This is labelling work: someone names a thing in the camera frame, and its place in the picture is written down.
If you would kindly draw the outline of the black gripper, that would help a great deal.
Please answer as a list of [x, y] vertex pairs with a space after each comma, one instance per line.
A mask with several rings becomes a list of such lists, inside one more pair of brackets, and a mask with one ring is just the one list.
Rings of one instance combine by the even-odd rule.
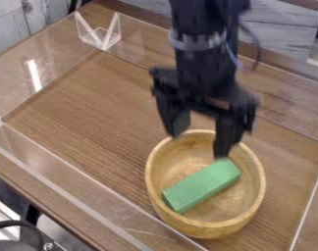
[[228, 156], [242, 133], [253, 127], [258, 99], [236, 81], [237, 32], [225, 30], [208, 35], [171, 31], [175, 66], [153, 68], [153, 95], [158, 115], [169, 136], [177, 137], [190, 126], [190, 113], [216, 120], [216, 158]]

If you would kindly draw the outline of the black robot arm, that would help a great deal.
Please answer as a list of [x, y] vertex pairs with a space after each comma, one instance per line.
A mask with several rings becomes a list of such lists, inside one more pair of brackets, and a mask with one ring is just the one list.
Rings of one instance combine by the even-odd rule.
[[236, 81], [240, 15], [250, 0], [167, 0], [175, 66], [153, 68], [153, 95], [167, 135], [178, 137], [198, 112], [216, 121], [213, 154], [225, 157], [253, 129], [257, 97]]

